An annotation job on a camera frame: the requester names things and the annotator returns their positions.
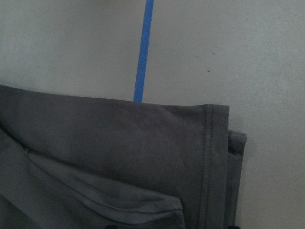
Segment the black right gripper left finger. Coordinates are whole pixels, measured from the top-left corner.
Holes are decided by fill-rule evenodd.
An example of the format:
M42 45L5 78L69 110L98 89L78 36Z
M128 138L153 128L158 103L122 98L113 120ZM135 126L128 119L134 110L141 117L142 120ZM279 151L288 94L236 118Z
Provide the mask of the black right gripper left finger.
M117 225L107 225L104 229L118 229Z

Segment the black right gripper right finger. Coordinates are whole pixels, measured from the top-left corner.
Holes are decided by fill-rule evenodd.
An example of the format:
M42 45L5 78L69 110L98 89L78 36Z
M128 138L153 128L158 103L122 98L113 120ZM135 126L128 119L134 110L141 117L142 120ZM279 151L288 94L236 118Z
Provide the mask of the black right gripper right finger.
M230 225L229 229L240 229L240 227L239 226L235 226L235 225Z

